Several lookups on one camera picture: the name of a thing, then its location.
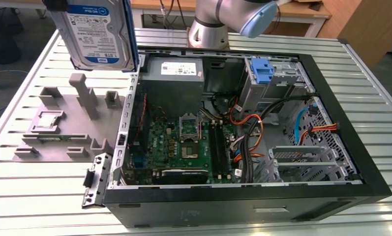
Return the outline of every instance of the blue clip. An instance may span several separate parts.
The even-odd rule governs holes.
[[[256,75],[257,84],[268,84],[273,77],[273,67],[264,58],[252,58],[251,69]]]

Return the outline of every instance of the white label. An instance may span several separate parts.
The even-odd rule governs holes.
[[[243,171],[240,169],[235,169],[235,176],[243,176]]]
[[[111,22],[108,10],[81,5],[72,9],[65,15],[83,56],[95,63],[116,63],[119,49],[115,36],[107,29]]]
[[[164,62],[161,75],[196,75],[196,63]]]
[[[241,108],[237,104],[235,104],[233,108],[235,108],[239,112],[241,112],[241,110],[243,110],[243,108]]]

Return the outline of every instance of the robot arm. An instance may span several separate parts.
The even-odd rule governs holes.
[[[197,0],[189,45],[195,48],[225,48],[228,27],[245,37],[257,37],[272,22],[276,11],[273,0]]]

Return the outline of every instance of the hard drive label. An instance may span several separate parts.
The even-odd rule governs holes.
[[[111,22],[108,9],[100,6],[69,5],[67,18],[85,59],[95,63],[116,63],[119,49],[115,36],[107,29]]]

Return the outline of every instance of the metal hinge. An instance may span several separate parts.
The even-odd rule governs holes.
[[[87,187],[83,209],[101,208],[105,187],[108,182],[109,166],[112,156],[103,153],[93,158],[92,168],[87,170],[84,187]]]

